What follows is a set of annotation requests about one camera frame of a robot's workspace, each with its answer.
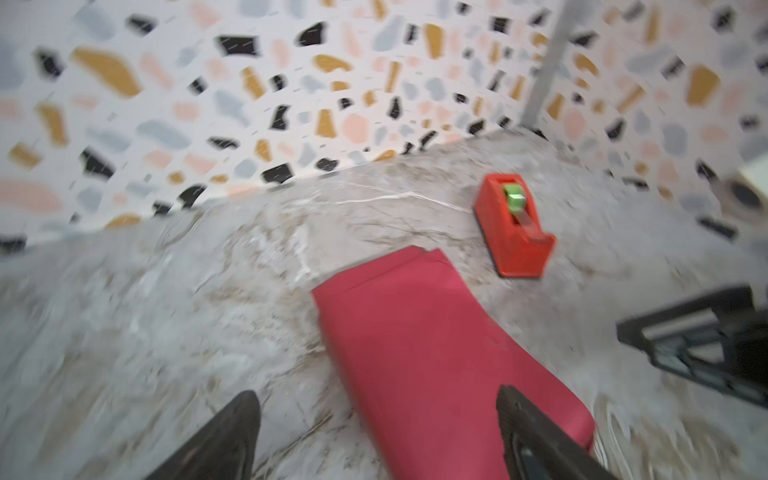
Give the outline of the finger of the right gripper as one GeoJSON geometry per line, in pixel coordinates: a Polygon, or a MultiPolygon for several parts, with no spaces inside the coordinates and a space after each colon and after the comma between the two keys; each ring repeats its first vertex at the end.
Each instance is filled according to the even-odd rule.
{"type": "Polygon", "coordinates": [[[747,284],[622,320],[616,334],[620,343],[645,353],[657,369],[761,408],[767,406],[767,309],[755,305],[747,284]],[[656,338],[644,333],[706,312],[711,316],[702,325],[656,338]]]}

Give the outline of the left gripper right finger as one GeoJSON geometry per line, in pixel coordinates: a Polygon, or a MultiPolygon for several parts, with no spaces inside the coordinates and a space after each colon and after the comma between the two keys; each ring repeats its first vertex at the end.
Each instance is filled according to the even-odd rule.
{"type": "Polygon", "coordinates": [[[499,388],[496,410],[510,478],[598,480],[614,477],[515,387],[499,388]]]}

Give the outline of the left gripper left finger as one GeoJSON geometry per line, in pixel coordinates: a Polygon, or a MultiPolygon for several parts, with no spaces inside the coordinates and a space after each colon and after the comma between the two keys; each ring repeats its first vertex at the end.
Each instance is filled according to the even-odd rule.
{"type": "Polygon", "coordinates": [[[260,426],[257,394],[242,391],[146,480],[249,479],[260,426]]]}

